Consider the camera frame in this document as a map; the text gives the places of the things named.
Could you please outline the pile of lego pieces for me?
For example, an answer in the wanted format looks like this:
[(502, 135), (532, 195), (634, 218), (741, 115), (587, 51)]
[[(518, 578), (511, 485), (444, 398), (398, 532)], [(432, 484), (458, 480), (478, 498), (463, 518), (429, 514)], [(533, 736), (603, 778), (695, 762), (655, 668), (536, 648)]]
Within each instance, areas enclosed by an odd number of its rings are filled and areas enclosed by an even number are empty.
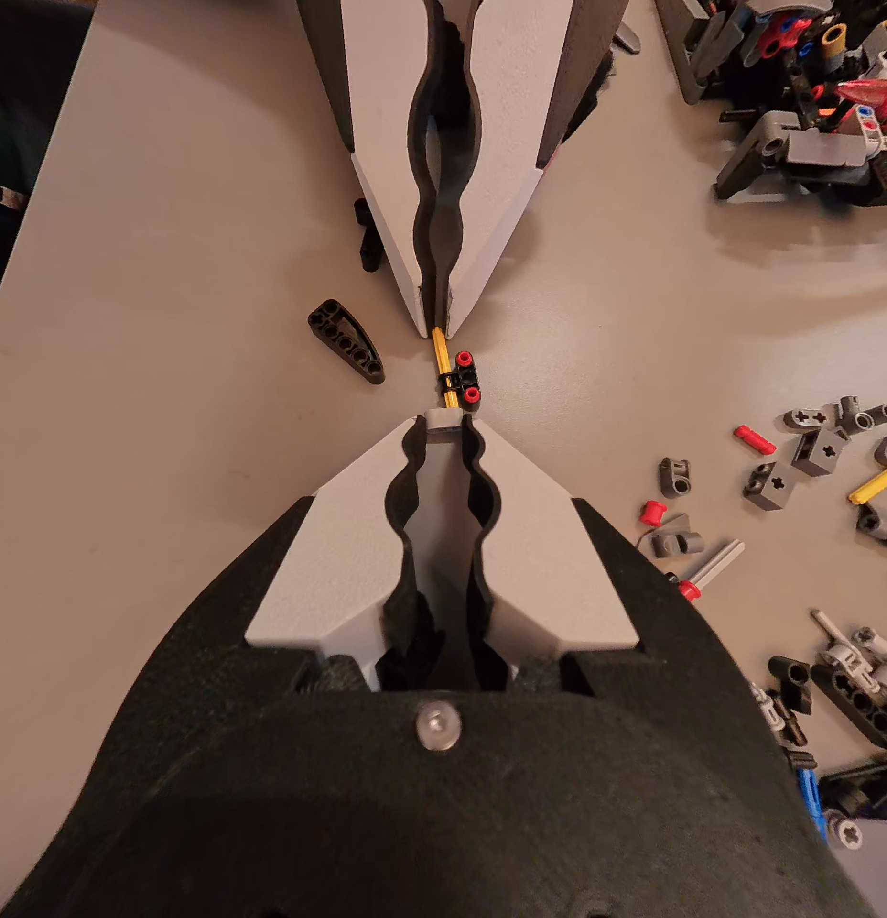
[[(743, 498), (762, 511), (786, 508), (798, 480), (794, 473), (809, 478), (831, 475), (856, 435), (887, 424), (887, 403), (862, 408), (856, 396), (843, 396), (832, 414), (821, 407), (794, 408), (782, 421), (800, 435), (790, 463), (773, 460), (755, 467), (742, 491)], [(875, 504), (887, 489), (887, 435), (878, 441), (874, 459), (881, 472), (847, 500), (855, 508), (855, 530), (887, 548), (887, 511)], [(667, 500), (688, 495), (690, 462), (664, 458), (658, 465), (658, 483)], [(663, 502), (644, 503), (638, 520), (644, 532), (636, 548), (657, 561), (703, 552), (704, 540), (691, 530), (687, 515), (665, 519), (667, 511)], [(733, 540), (684, 578), (672, 571), (665, 576), (687, 600), (696, 601), (745, 549), (742, 541)], [(806, 751), (808, 738), (798, 717), (812, 716), (816, 686), (864, 738), (887, 752), (887, 639), (865, 626), (847, 633), (821, 610), (812, 610), (810, 616), (825, 639), (813, 663), (772, 656), (768, 672), (776, 684), (766, 688), (749, 680), (748, 687), (794, 774), (815, 828), (824, 838), (831, 836), (843, 848), (856, 851), (863, 844), (864, 820), (887, 821), (887, 759), (817, 777), (818, 764)]]

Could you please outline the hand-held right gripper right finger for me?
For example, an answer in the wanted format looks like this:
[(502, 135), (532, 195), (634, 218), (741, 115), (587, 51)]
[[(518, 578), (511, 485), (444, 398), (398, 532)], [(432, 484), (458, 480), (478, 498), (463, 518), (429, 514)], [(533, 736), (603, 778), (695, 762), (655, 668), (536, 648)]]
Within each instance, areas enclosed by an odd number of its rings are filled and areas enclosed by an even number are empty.
[(631, 651), (639, 636), (572, 496), (483, 421), (464, 416), (472, 549), (466, 627), (483, 691), (575, 652)]

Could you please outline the black angled lego beam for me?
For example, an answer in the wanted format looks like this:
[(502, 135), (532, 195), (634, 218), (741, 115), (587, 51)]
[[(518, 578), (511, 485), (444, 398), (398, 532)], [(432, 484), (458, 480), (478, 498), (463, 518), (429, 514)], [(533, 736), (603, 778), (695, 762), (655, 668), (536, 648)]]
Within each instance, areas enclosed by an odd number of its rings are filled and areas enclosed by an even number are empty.
[(380, 269), (385, 255), (384, 244), (368, 201), (364, 197), (354, 202), (354, 211), (357, 223), (363, 230), (359, 250), (362, 268), (367, 273), (375, 273)]

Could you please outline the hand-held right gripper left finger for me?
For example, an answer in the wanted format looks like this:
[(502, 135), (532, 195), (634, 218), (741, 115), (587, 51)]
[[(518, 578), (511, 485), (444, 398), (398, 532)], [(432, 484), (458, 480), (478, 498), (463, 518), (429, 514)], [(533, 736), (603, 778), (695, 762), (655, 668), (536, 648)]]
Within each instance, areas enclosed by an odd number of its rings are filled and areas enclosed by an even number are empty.
[(245, 633), (254, 647), (353, 659), (371, 689), (426, 685), (444, 645), (406, 526), (419, 507), (427, 423), (407, 419), (324, 484)]

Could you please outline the yellow lego axle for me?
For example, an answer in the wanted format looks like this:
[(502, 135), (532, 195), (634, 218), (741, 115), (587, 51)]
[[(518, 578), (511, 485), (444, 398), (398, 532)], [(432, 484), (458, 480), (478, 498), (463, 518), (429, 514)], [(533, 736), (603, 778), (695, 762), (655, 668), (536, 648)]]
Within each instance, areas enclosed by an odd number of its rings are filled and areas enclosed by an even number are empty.
[(444, 405), (445, 407), (460, 407), (459, 397), (449, 384), (452, 364), (444, 331), (439, 326), (432, 329), (432, 342), (438, 366), (438, 381), (442, 385), (441, 391)]

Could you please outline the partly built lego car model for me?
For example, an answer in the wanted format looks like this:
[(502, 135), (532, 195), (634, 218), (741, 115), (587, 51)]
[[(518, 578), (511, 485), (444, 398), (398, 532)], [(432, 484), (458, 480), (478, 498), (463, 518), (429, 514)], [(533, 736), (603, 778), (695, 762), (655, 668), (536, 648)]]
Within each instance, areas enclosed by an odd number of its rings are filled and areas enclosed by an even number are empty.
[(682, 97), (743, 139), (713, 191), (765, 175), (887, 206), (887, 1), (656, 1)]

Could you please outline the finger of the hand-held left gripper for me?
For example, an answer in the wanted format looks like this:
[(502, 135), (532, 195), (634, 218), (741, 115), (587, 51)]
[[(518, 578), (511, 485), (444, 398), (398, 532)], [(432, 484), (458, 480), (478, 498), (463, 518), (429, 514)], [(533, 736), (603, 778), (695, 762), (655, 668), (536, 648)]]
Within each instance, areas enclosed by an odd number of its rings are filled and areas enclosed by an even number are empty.
[(426, 159), (435, 2), (340, 3), (354, 150), (351, 158), (401, 297), (422, 338), (433, 314)]
[(480, 300), (541, 180), (541, 137), (572, 8), (572, 1), (485, 1), (467, 2), (458, 14), (476, 139), (459, 201), (448, 338)]

